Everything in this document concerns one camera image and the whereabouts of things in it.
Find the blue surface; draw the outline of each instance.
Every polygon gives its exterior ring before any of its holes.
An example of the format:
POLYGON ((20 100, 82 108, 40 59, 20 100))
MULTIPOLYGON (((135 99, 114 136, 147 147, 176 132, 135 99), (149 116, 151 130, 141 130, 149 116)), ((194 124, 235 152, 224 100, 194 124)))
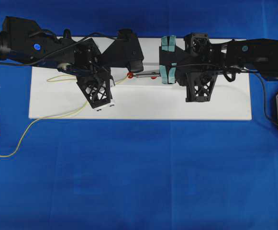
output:
MULTIPOLYGON (((278 39, 278 0, 0 0, 0 28, 6 15, 57 34, 278 39)), ((2 154, 31 122, 30 80, 30 67, 0 66, 2 154)), ((249 122, 36 124, 0 159, 0 230, 278 229, 278 131, 255 76, 250 85, 249 122)), ((267 90, 271 113, 278 82, 267 90)))

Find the robotic arm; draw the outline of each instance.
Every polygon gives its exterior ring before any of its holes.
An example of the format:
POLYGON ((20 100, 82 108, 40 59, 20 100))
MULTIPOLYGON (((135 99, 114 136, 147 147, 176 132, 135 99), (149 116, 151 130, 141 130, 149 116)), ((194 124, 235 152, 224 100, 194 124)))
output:
POLYGON ((111 105, 111 67, 127 68, 130 72, 143 71, 144 59, 136 34, 130 29, 118 32, 114 42, 101 53, 91 37, 92 33, 78 42, 68 29, 63 37, 57 36, 32 20, 6 17, 0 32, 0 60, 10 59, 21 64, 13 66, 35 66, 57 69, 75 75, 77 85, 92 108, 101 110, 111 105))

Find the blue sticker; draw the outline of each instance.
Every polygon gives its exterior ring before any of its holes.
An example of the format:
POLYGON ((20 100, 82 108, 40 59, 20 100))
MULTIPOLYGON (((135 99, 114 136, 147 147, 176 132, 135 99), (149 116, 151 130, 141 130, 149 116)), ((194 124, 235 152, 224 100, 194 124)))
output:
POLYGON ((35 50, 40 50, 41 49, 41 46, 38 43, 34 44, 33 47, 34 47, 35 50))

